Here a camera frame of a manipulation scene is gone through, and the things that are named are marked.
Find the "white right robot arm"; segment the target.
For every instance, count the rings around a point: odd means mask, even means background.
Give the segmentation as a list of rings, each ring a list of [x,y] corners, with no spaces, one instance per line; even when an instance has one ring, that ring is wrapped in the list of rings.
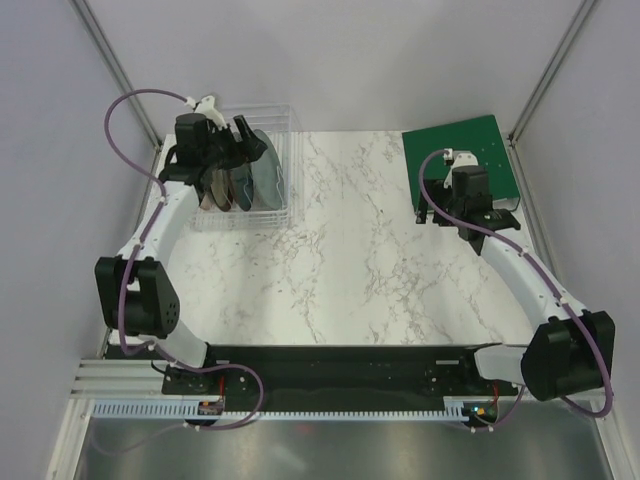
[[[589,310],[525,246],[514,214],[494,206],[484,167],[458,166],[444,180],[422,178],[420,191],[434,223],[457,229],[459,238],[499,275],[534,327],[523,346],[473,348],[472,360],[458,368],[460,386],[477,394],[499,380],[528,389],[539,401],[560,399],[573,409],[579,407],[573,395],[602,390],[602,406],[582,412],[605,417],[614,401],[615,323],[609,314]]]

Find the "dark teal patterned plate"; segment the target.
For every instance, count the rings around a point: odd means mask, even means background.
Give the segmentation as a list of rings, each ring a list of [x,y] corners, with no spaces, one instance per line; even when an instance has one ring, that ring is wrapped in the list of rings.
[[[230,171],[233,196],[238,207],[250,211],[254,200],[254,182],[249,163],[245,163]]]

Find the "grey-blue ceramic plate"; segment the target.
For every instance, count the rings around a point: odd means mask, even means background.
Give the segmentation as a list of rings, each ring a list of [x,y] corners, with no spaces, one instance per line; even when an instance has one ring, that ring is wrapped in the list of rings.
[[[267,144],[267,151],[252,164],[254,192],[267,209],[280,210],[283,206],[280,160],[268,135],[260,129],[254,132]]]

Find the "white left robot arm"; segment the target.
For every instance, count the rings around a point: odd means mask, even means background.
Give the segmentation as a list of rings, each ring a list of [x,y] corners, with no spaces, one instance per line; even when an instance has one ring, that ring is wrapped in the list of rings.
[[[185,382],[198,393],[215,389],[220,371],[207,361],[207,342],[182,321],[165,265],[187,220],[212,197],[214,175],[246,167],[267,150],[244,116],[233,121],[220,127],[202,113],[176,118],[175,143],[153,179],[160,193],[156,207],[118,254],[99,258],[94,269],[105,323],[118,332],[123,353],[157,351],[186,369]],[[127,344],[129,337],[140,338],[141,347]]]

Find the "red rimmed beige plate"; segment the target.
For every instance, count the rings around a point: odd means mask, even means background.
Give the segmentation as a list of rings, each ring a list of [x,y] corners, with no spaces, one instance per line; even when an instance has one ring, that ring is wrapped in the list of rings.
[[[211,185],[213,201],[219,210],[228,212],[233,206],[229,176],[225,170],[215,170]]]

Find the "brown rimmed pink plate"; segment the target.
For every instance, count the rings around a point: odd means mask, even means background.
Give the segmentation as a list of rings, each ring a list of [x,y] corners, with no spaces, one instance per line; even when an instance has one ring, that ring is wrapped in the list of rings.
[[[200,209],[209,211],[218,207],[215,200],[213,187],[215,184],[216,173],[214,170],[208,170],[201,179],[202,199],[200,201]]]

